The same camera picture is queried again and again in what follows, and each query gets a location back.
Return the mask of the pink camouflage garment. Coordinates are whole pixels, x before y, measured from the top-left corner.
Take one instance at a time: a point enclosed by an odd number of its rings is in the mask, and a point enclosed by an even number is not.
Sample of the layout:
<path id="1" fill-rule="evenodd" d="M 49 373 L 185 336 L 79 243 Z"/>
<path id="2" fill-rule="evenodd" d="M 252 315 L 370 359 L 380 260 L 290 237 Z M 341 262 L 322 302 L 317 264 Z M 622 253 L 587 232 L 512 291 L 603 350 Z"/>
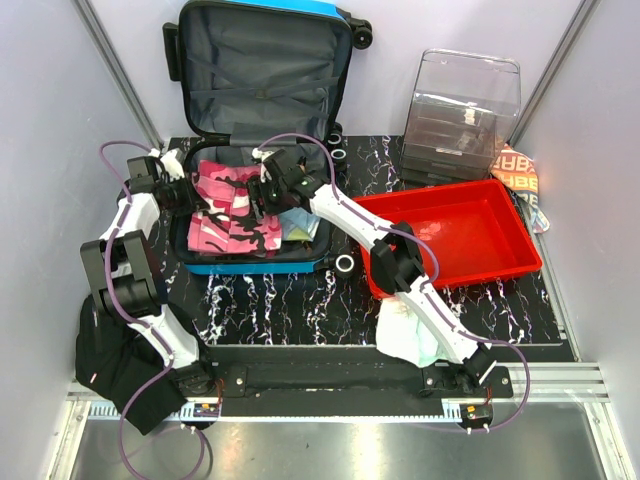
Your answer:
<path id="1" fill-rule="evenodd" d="M 248 182 L 259 177 L 258 166 L 199 163 L 195 188 L 207 208 L 191 216 L 187 234 L 190 251 L 211 256 L 262 256 L 280 249 L 279 219 L 269 215 L 259 219 L 250 205 Z"/>

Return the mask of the blue hard-shell suitcase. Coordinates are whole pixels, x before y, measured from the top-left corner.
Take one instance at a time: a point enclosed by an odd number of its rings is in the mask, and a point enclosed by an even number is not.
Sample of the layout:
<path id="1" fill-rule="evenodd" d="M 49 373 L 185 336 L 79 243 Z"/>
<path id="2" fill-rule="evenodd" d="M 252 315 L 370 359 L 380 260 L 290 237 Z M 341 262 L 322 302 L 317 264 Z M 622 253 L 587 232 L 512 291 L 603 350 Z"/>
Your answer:
<path id="1" fill-rule="evenodd" d="M 187 172 L 202 160 L 246 166 L 264 143 L 329 175 L 322 146 L 342 131 L 352 53 L 373 41 L 367 20 L 320 1 L 190 1 L 163 37 L 194 132 Z"/>

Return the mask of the red plastic tray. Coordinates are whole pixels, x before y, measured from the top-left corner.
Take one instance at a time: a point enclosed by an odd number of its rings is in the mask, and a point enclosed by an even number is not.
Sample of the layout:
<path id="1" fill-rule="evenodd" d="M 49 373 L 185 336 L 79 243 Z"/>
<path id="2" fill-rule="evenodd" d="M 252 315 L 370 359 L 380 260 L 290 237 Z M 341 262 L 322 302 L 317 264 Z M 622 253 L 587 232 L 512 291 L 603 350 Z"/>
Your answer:
<path id="1" fill-rule="evenodd" d="M 506 187 L 495 179 L 356 197 L 390 221 L 408 223 L 439 264 L 434 287 L 508 280 L 543 262 Z"/>

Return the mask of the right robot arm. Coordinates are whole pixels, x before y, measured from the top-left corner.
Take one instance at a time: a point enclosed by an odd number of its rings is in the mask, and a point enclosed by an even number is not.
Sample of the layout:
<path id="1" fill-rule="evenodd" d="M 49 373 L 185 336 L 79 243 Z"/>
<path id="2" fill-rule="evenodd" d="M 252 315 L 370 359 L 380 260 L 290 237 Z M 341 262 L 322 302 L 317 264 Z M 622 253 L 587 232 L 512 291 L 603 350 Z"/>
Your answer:
<path id="1" fill-rule="evenodd" d="M 490 383 L 496 360 L 489 342 L 469 333 L 448 309 L 423 266 L 421 245 L 406 222 L 393 224 L 346 196 L 334 180 L 306 171 L 303 161 L 279 149 L 256 148 L 258 176 L 249 180 L 250 204 L 258 216 L 304 208 L 339 228 L 364 248 L 377 288 L 402 301 L 436 339 L 437 358 L 453 369 L 454 384 L 476 396 Z"/>

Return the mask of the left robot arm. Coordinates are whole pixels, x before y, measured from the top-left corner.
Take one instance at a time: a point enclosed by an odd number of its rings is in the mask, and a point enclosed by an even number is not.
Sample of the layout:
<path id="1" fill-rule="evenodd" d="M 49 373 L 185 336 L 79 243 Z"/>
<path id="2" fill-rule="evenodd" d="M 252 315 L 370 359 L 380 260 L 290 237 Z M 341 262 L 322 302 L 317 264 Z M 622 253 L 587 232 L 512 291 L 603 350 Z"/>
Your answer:
<path id="1" fill-rule="evenodd" d="M 186 396 L 214 389 L 216 372 L 175 308 L 148 236 L 164 211 L 192 213 L 203 205 L 171 150 L 153 150 L 127 161 L 130 179 L 117 213 L 102 236 L 84 243 L 80 256 L 95 314 L 94 344 L 106 346 L 110 327 L 123 327 L 146 340 L 171 367 L 169 378 Z"/>

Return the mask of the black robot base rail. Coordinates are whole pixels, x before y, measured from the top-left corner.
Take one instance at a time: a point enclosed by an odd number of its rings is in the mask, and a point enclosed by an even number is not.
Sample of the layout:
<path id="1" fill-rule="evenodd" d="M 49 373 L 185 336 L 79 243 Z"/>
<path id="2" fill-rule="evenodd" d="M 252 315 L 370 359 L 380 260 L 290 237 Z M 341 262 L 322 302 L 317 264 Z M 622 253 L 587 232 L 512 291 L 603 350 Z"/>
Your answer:
<path id="1" fill-rule="evenodd" d="M 465 391 L 444 362 L 418 368 L 371 346 L 223 345 L 206 352 L 224 384 L 225 420 L 447 422 L 458 418 L 461 403 L 514 397 L 504 366 Z"/>

